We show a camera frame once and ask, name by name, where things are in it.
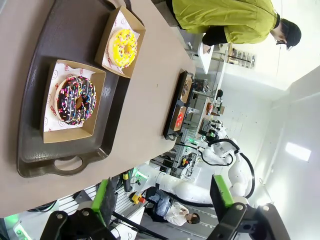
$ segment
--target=white shirt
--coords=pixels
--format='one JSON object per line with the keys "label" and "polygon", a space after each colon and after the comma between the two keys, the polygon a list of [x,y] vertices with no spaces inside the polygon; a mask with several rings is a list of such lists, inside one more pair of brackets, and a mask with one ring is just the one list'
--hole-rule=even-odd
{"label": "white shirt", "polygon": [[184,214],[180,214],[183,212],[181,209],[186,211],[187,214],[189,213],[185,206],[175,201],[163,218],[171,224],[182,226],[187,220]]}

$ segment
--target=yellow object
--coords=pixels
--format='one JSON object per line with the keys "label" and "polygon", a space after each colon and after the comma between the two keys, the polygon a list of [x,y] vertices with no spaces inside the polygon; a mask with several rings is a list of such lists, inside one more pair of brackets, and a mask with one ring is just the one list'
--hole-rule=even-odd
{"label": "yellow object", "polygon": [[137,40],[130,29],[116,31],[109,40],[108,53],[112,63],[120,68],[128,67],[137,55]]}
{"label": "yellow object", "polygon": [[139,194],[139,195],[133,195],[131,200],[134,202],[134,204],[138,204],[139,203],[139,198],[141,198],[142,195]]}
{"label": "yellow object", "polygon": [[123,175],[122,175],[122,178],[123,178],[123,180],[128,180],[128,179],[129,179],[128,173],[123,174]]}
{"label": "yellow object", "polygon": [[255,44],[275,27],[271,0],[172,0],[175,17],[189,33],[205,33],[224,26],[228,43]]}

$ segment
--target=bolt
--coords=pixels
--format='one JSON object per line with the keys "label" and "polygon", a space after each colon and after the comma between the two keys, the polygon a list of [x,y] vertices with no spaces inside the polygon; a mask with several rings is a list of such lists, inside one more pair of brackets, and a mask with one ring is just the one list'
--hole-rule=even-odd
{"label": "bolt", "polygon": [[244,206],[239,204],[239,205],[235,206],[235,209],[241,211],[242,209],[244,209]]}
{"label": "bolt", "polygon": [[82,214],[83,214],[84,216],[88,216],[88,215],[89,215],[89,212],[88,212],[88,211],[83,211]]}

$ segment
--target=black tray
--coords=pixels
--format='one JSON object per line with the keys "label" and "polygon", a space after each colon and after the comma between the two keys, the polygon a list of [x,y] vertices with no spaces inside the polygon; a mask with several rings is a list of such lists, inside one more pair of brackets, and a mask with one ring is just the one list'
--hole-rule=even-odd
{"label": "black tray", "polygon": [[[111,152],[129,86],[128,78],[94,62],[113,7],[103,0],[56,0],[39,37],[26,80],[18,135],[17,171],[30,178],[44,174],[75,175]],[[49,68],[57,59],[75,61],[106,71],[94,134],[79,140],[44,144],[40,130]],[[75,157],[82,165],[56,168],[55,161]]]}
{"label": "black tray", "polygon": [[[186,81],[188,75],[191,75],[192,84],[191,84],[191,87],[189,90],[187,101],[186,101],[186,103],[184,103],[180,99],[180,95],[181,95],[182,88],[184,87],[184,84],[185,84],[185,81]],[[174,94],[173,94],[171,106],[169,109],[168,117],[165,121],[164,129],[163,129],[163,133],[162,133],[166,140],[175,141],[176,137],[179,136],[179,134],[181,132],[181,128],[178,131],[174,131],[171,128],[171,123],[172,123],[172,121],[175,121],[175,120],[173,120],[173,117],[174,117],[174,113],[175,113],[176,108],[180,109],[181,107],[184,106],[188,109],[188,107],[190,105],[190,98],[192,96],[193,89],[194,89],[194,75],[193,75],[193,73],[190,73],[187,71],[180,73],[180,75],[178,77],[178,81],[176,83],[175,90],[174,90]]]}

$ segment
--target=yellow donut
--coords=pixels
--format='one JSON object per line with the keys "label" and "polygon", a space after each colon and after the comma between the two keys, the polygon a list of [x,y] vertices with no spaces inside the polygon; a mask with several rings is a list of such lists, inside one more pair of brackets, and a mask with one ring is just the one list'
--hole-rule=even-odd
{"label": "yellow donut", "polygon": [[112,63],[126,68],[137,55],[137,41],[133,31],[121,29],[116,31],[109,40],[108,53]]}

